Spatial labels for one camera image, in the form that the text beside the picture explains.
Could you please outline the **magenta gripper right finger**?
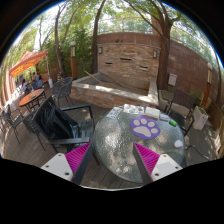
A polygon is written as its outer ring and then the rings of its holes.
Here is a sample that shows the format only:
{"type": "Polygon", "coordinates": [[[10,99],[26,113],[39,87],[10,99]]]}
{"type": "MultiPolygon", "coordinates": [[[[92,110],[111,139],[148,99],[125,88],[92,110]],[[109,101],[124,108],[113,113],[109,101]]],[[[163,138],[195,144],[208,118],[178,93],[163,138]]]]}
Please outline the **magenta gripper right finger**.
{"type": "Polygon", "coordinates": [[[182,169],[168,154],[159,155],[138,143],[133,144],[133,155],[144,185],[182,169]]]}

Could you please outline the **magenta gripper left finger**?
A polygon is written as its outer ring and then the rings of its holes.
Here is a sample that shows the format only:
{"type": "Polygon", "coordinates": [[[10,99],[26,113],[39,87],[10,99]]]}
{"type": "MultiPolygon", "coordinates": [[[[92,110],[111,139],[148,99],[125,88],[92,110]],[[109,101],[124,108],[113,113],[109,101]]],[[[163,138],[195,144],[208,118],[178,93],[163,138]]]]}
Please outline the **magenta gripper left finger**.
{"type": "Polygon", "coordinates": [[[80,185],[92,155],[92,143],[86,143],[67,154],[57,153],[42,169],[80,185]]]}

